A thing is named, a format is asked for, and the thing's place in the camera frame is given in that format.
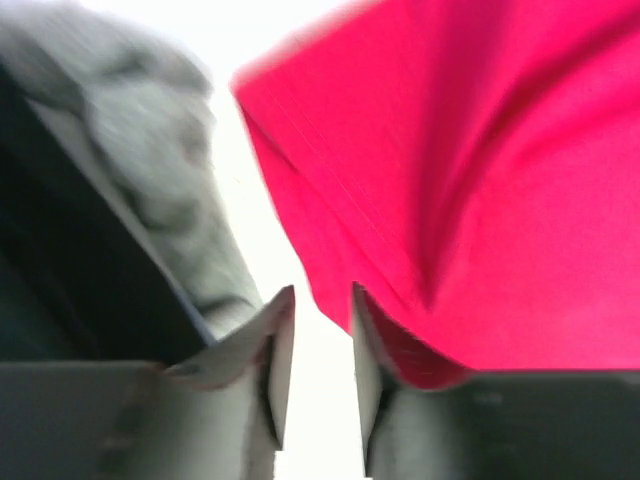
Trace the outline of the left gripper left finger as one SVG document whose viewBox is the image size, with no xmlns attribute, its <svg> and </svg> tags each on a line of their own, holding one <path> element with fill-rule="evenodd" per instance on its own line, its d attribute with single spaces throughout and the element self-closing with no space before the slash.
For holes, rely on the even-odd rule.
<svg viewBox="0 0 640 480">
<path fill-rule="evenodd" d="M 5 479 L 270 479 L 287 417 L 295 293 L 187 361 L 5 363 Z"/>
</svg>

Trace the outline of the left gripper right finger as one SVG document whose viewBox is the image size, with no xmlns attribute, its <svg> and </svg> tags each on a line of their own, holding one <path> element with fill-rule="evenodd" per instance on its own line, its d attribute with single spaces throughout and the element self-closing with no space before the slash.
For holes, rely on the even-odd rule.
<svg viewBox="0 0 640 480">
<path fill-rule="evenodd" d="M 440 388 L 403 379 L 382 311 L 352 288 L 365 473 L 372 479 L 635 479 L 639 375 L 484 372 Z"/>
</svg>

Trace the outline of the pink red t shirt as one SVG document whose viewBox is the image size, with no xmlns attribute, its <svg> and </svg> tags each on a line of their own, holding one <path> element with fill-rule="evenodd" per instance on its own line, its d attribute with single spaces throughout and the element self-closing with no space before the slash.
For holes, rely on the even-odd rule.
<svg viewBox="0 0 640 480">
<path fill-rule="evenodd" d="M 233 93 L 319 309 L 403 378 L 639 364 L 639 5 L 376 1 Z"/>
</svg>

